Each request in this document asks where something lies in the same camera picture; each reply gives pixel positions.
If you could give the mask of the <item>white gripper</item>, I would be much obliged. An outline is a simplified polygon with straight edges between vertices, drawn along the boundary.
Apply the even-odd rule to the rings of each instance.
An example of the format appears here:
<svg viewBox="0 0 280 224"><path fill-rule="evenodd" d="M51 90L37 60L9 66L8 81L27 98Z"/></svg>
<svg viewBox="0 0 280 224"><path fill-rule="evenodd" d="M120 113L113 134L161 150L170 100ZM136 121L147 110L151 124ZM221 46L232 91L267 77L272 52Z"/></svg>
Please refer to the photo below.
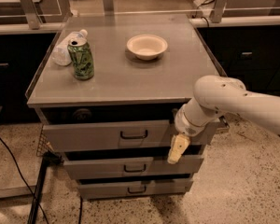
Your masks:
<svg viewBox="0 0 280 224"><path fill-rule="evenodd" d="M190 144L190 137L201 133L206 125L218 119L221 113L201 106L194 98L190 99L175 114L175 128L179 132L171 140L167 161L176 164Z"/></svg>

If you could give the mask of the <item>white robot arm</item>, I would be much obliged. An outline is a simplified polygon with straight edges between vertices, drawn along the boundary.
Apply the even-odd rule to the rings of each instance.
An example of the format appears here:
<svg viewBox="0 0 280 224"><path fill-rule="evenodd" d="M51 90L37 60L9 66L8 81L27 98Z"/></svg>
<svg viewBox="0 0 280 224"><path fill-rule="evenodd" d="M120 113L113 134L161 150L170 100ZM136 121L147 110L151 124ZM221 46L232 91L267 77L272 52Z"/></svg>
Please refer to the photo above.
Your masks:
<svg viewBox="0 0 280 224"><path fill-rule="evenodd" d="M178 134L172 138L167 161L179 162L190 145L190 138L225 113L252 121L280 137L279 96L248 91L236 78L205 76L196 81L193 97L175 114Z"/></svg>

